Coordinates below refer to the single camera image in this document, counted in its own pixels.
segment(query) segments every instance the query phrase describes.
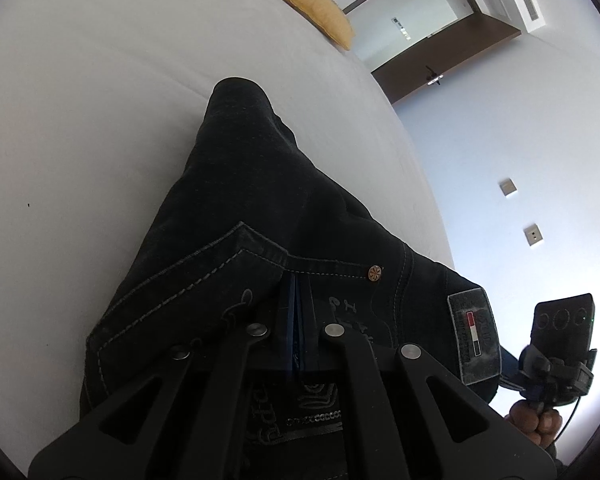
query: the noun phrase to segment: triangular cutout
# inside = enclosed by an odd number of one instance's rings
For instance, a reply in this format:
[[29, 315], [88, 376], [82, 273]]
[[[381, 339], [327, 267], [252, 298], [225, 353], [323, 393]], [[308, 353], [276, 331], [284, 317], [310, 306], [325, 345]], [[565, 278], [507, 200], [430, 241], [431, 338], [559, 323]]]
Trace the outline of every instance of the triangular cutout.
[[162, 380], [155, 378], [149, 381], [141, 390], [109, 415], [100, 425], [100, 431], [123, 444], [133, 444], [142, 425], [149, 415], [160, 392]]
[[454, 442], [459, 444], [489, 428], [487, 420], [458, 397], [439, 378], [428, 378], [427, 386]]

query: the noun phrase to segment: silver screw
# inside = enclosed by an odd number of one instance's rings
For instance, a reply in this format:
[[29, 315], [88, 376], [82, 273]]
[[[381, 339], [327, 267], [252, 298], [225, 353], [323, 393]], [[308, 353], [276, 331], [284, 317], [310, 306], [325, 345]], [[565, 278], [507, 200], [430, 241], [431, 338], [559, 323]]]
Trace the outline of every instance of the silver screw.
[[251, 323], [247, 327], [247, 334], [252, 335], [254, 337], [260, 337], [261, 335], [265, 335], [267, 333], [268, 328], [266, 325], [262, 323]]
[[400, 353], [407, 359], [417, 359], [422, 355], [422, 350], [416, 345], [405, 345], [400, 349]]
[[171, 347], [171, 359], [175, 361], [182, 361], [189, 357], [191, 352], [189, 351], [189, 347], [185, 345], [177, 345]]
[[324, 333], [331, 337], [340, 337], [344, 334], [344, 327], [337, 323], [331, 323], [324, 327]]

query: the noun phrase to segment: red and white tag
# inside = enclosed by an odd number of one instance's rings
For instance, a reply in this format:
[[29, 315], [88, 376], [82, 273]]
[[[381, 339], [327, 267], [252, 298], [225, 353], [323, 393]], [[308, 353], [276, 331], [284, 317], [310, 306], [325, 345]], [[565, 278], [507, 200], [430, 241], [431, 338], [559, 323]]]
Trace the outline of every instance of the red and white tag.
[[466, 313], [466, 320], [469, 322], [469, 330], [471, 331], [471, 339], [474, 342], [474, 354], [476, 357], [482, 355], [480, 350], [480, 340], [478, 339], [478, 331], [475, 327], [474, 313], [469, 311]]

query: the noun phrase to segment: camera lens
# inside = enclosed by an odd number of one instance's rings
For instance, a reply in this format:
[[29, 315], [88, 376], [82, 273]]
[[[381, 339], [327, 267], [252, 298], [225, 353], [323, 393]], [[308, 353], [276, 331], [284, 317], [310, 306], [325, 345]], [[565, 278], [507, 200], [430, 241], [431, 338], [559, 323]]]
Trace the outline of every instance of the camera lens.
[[536, 326], [540, 330], [545, 329], [548, 324], [549, 324], [549, 315], [548, 314], [541, 314], [540, 316], [538, 316], [538, 320], [536, 321]]
[[554, 328], [556, 330], [564, 330], [567, 328], [570, 317], [569, 311], [566, 308], [556, 312], [554, 314]]
[[587, 311], [584, 310], [583, 308], [580, 308], [577, 312], [576, 315], [573, 317], [573, 322], [576, 325], [581, 325], [583, 324], [585, 321], [587, 320]]

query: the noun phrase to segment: white bed sheet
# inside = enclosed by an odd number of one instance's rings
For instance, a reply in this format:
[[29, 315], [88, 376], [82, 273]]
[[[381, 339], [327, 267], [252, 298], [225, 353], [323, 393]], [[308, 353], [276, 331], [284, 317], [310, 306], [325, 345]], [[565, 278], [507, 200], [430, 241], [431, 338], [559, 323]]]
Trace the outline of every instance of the white bed sheet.
[[84, 339], [227, 76], [259, 83], [318, 168], [452, 264], [381, 89], [281, 0], [0, 0], [0, 445], [22, 470], [77, 421]]

